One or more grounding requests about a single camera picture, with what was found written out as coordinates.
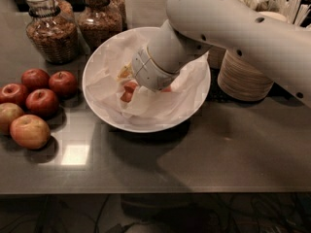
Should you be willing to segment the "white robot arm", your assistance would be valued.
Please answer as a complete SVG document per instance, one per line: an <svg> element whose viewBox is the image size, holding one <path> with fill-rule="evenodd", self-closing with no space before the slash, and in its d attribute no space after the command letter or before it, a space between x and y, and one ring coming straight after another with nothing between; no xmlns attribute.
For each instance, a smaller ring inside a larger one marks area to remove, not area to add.
<svg viewBox="0 0 311 233"><path fill-rule="evenodd" d="M239 0L166 0L167 20L132 56L134 79L152 90L213 46L242 57L311 106L311 32L265 17Z"/></svg>

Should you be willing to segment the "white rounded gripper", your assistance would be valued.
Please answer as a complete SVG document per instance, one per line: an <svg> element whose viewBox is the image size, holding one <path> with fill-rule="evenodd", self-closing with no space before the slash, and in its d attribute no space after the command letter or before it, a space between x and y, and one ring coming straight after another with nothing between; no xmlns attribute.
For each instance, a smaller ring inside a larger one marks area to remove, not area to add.
<svg viewBox="0 0 311 233"><path fill-rule="evenodd" d="M126 79L133 75L141 86L158 91L171 85L179 74L180 72L170 73L161 69L149 55L148 48L143 46L132 56L131 64L121 68L117 78Z"/></svg>

